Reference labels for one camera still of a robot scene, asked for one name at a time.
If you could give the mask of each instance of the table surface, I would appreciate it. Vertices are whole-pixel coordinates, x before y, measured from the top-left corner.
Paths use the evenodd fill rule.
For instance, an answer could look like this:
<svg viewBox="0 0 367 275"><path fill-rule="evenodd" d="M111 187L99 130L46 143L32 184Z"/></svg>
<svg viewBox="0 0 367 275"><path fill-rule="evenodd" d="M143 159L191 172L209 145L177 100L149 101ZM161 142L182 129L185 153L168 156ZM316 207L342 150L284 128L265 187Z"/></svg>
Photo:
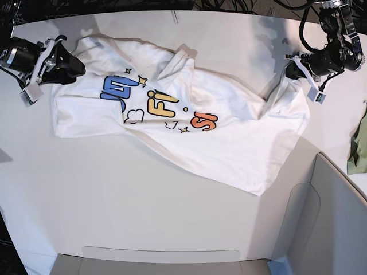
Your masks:
<svg viewBox="0 0 367 275"><path fill-rule="evenodd" d="M15 36L45 41L59 34L73 50L91 34L132 38L176 50L187 46L196 67L225 73L265 96L302 50L299 21L202 11L139 11L31 23ZM309 44L326 35L307 23ZM367 53L367 37L361 36ZM366 104L367 65L331 81L275 183L256 197L200 178L128 136L57 139L46 96L24 107L17 83L0 74L0 211L27 271L48 274L57 253L82 256L84 246L156 251L238 250L240 260L271 258L292 188L310 181L323 151L342 171L350 137ZM304 92L309 90L303 81ZM367 193L367 175L351 180Z"/></svg>

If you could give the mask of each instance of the star doodle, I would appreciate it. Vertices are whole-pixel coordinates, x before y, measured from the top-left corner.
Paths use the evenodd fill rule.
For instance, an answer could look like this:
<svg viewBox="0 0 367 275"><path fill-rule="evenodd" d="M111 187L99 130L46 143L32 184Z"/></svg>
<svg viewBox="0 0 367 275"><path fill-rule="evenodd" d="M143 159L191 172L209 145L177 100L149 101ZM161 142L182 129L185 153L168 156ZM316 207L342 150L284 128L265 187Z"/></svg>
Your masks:
<svg viewBox="0 0 367 275"><path fill-rule="evenodd" d="M146 82L147 82L147 78L143 78L141 76L139 76L139 84L142 84L143 86L146 86Z"/></svg>
<svg viewBox="0 0 367 275"><path fill-rule="evenodd" d="M181 133L190 132L187 127L185 127L184 129L179 129L179 130L181 130Z"/></svg>

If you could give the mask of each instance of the t-shirt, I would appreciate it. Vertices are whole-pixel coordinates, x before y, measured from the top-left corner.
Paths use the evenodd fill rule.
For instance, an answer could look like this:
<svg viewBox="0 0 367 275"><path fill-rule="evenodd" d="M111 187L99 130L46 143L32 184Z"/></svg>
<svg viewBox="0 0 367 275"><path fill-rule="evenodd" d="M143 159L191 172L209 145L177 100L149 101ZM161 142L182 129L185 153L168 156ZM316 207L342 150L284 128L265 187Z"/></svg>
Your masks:
<svg viewBox="0 0 367 275"><path fill-rule="evenodd" d="M284 73L267 101L234 79L152 44L83 38L86 74L55 85L60 138L135 136L196 175L261 195L309 120L300 82Z"/></svg>

